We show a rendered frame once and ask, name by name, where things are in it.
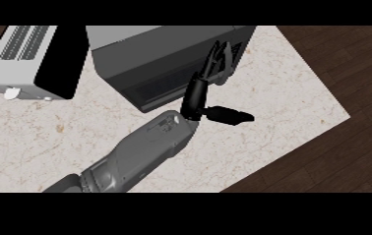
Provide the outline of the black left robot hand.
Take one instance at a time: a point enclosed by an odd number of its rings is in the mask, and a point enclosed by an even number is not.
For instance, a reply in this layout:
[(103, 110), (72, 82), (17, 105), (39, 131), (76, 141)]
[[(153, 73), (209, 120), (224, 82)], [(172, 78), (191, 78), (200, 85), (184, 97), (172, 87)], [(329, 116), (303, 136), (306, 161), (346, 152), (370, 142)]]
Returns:
[(203, 63), (203, 68), (191, 76), (184, 92), (179, 114), (182, 118), (190, 121), (199, 121), (200, 117), (206, 116), (207, 120), (236, 126), (241, 122), (252, 122), (253, 116), (246, 112), (236, 111), (221, 106), (205, 106), (207, 78), (216, 65), (219, 65), (219, 71), (215, 85), (221, 86), (233, 74), (233, 51), (227, 41), (224, 43), (215, 41)]

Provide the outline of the dark grey box appliance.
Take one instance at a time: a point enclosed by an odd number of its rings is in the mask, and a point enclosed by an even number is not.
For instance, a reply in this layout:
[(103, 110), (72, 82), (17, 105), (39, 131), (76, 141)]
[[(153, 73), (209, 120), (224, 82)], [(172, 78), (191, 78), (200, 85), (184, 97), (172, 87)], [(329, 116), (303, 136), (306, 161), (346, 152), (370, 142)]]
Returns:
[(178, 99), (212, 45), (238, 61), (253, 26), (88, 26), (97, 75), (143, 113)]

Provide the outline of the black appliance door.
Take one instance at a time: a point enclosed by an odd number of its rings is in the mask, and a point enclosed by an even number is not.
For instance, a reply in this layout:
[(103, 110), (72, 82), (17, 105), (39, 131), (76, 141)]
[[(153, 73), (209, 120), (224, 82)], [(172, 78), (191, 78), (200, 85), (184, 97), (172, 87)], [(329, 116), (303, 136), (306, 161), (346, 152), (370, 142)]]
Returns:
[(57, 26), (33, 84), (60, 99), (73, 97), (86, 51), (85, 26)]

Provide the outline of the small white knob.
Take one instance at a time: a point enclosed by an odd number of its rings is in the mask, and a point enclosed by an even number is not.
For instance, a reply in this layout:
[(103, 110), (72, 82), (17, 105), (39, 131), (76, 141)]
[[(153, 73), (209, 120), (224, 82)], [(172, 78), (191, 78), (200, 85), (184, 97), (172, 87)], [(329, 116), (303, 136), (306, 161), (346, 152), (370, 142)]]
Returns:
[(19, 96), (20, 91), (21, 90), (19, 88), (7, 88), (4, 92), (4, 99), (5, 100), (14, 99)]

